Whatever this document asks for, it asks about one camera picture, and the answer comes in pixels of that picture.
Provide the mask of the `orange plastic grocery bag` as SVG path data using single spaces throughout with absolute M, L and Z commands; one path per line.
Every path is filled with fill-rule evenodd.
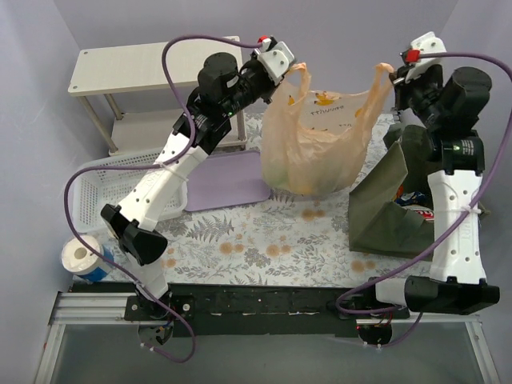
M 372 130 L 391 91 L 392 65 L 376 65 L 368 91 L 340 94 L 310 88 L 305 63 L 292 67 L 262 118 L 265 183 L 293 194 L 322 196 L 351 186 L 365 161 Z

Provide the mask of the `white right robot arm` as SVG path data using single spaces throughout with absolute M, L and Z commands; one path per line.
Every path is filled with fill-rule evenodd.
M 427 177 L 434 206 L 434 250 L 428 276 L 387 278 L 362 297 L 380 318 L 391 305 L 414 312 L 472 314 L 498 303 L 479 249 L 479 210 L 470 203 L 482 184 L 484 145 L 474 125 L 490 99 L 490 76 L 457 68 L 448 80 L 435 59 L 408 63 L 393 80 L 398 110 L 411 109 L 426 128 L 425 158 L 439 164 Z

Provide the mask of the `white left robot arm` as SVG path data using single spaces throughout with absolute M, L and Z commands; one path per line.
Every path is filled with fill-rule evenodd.
M 296 59 L 282 50 L 252 53 L 243 66 L 226 52 L 209 56 L 198 72 L 198 85 L 187 101 L 187 113 L 176 121 L 155 168 L 101 216 L 129 255 L 145 297 L 142 309 L 154 320 L 170 310 L 169 290 L 160 266 L 168 241 L 156 225 L 170 198 L 189 174 L 204 162 L 230 132 L 230 119 L 258 99 L 270 101 Z

